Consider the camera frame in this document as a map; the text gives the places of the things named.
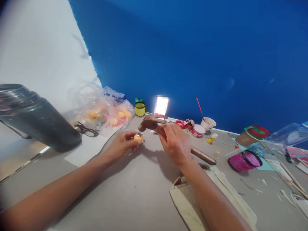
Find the yellow ball in plastic bag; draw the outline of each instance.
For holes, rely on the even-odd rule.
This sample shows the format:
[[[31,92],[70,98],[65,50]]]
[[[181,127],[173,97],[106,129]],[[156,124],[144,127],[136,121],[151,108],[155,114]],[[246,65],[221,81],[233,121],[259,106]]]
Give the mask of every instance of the yellow ball in plastic bag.
[[[111,123],[112,126],[116,126],[116,124],[118,123],[118,119],[117,118],[112,118],[110,120],[110,123]]]
[[[125,113],[126,118],[128,118],[128,119],[131,118],[132,113],[129,110],[125,109],[124,113]]]
[[[97,115],[96,112],[88,112],[87,113],[87,117],[90,117],[90,118],[93,118],[93,119],[96,118],[96,115]]]
[[[118,112],[118,117],[119,117],[119,118],[125,117],[125,113],[124,113],[124,112]]]

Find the glue stick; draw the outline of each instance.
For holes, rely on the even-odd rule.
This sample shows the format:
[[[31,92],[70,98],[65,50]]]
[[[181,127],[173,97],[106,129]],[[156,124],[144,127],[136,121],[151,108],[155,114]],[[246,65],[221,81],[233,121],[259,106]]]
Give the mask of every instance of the glue stick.
[[[214,139],[216,139],[217,138],[217,134],[216,133],[214,133],[213,135],[211,135],[211,137],[206,141],[207,143],[211,143]]]

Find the table surface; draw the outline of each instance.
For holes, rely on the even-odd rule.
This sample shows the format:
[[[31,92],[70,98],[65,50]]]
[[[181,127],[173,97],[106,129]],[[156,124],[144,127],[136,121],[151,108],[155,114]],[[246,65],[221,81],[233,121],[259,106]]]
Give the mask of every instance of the table surface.
[[[142,118],[134,118],[126,130],[137,130]],[[232,170],[226,154],[234,151],[234,142],[226,132],[216,130],[218,141],[207,144],[206,138],[192,138],[192,145],[214,157],[220,152],[217,167],[257,215],[258,230],[308,230],[308,219],[281,194],[291,192],[274,171],[250,170],[237,173]],[[146,130],[145,143],[133,154],[122,158],[107,170],[104,177],[90,187],[54,226],[58,231],[78,230],[187,230],[175,208],[169,189],[179,176],[179,169],[165,154],[158,135]],[[105,144],[103,151],[112,142]],[[64,160],[68,153],[48,151],[1,185],[6,207],[24,199],[38,189],[76,169]],[[284,156],[277,156],[294,177],[308,190],[308,177],[289,164]],[[240,179],[254,189],[252,191]]]

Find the blue wall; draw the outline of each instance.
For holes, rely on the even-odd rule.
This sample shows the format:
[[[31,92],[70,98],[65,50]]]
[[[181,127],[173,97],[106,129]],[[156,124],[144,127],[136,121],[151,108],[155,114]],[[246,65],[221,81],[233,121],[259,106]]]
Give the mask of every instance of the blue wall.
[[[167,95],[170,117],[274,132],[308,120],[308,3],[70,0],[103,85],[130,102]]]

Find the hammer head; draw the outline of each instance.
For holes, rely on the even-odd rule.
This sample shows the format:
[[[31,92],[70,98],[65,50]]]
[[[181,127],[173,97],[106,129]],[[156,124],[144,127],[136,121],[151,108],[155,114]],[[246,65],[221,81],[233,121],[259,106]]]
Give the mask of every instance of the hammer head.
[[[154,130],[157,128],[157,123],[160,124],[166,124],[167,122],[165,120],[161,120],[159,118],[167,119],[168,116],[166,115],[147,115],[141,124],[139,125],[138,129],[141,132],[144,132],[147,128],[150,130]]]

